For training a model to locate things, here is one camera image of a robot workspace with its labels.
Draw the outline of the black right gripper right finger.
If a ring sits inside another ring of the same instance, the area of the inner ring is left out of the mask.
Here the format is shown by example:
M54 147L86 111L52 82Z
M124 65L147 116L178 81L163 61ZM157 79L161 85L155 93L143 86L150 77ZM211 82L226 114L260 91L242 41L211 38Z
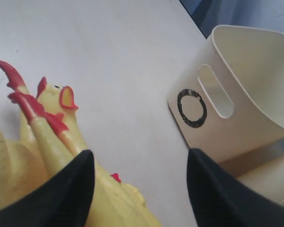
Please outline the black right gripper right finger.
M199 227L284 227L284 206L240 183L199 148L188 151L187 191Z

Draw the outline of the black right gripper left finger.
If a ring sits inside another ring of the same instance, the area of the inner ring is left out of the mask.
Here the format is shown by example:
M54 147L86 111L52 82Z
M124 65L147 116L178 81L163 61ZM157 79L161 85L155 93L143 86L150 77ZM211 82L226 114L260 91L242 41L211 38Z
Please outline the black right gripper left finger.
M83 150L38 189L0 210L0 227L83 227L94 188L94 156Z

